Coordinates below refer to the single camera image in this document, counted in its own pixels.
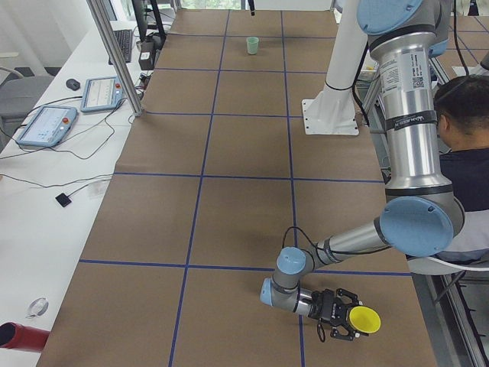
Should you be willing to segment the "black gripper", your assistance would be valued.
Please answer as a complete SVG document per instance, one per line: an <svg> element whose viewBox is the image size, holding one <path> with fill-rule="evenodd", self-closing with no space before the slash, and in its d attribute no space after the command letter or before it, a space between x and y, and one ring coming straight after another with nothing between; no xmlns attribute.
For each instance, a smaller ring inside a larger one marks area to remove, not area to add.
<svg viewBox="0 0 489 367"><path fill-rule="evenodd" d="M344 288L338 288L336 291L313 291L309 317L331 325L330 336L333 339L354 340L360 336L370 336L369 333L347 324L347 307L362 305L357 294Z"/></svg>

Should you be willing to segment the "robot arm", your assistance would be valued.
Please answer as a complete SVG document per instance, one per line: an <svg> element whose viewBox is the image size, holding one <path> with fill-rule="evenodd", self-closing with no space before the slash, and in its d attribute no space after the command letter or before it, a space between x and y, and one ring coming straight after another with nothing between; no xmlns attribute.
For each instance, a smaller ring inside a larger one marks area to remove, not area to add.
<svg viewBox="0 0 489 367"><path fill-rule="evenodd" d="M301 278L355 255L387 248L414 258L444 251L459 234L465 213L441 172L429 59L448 42L449 1L343 1L342 18L325 86L303 101L307 134L354 131L352 87L369 54L378 64L391 177L386 206L371 222L307 248L283 247L261 301L317 322L320 339L352 341L379 330L381 320L344 289L309 291Z"/></svg>

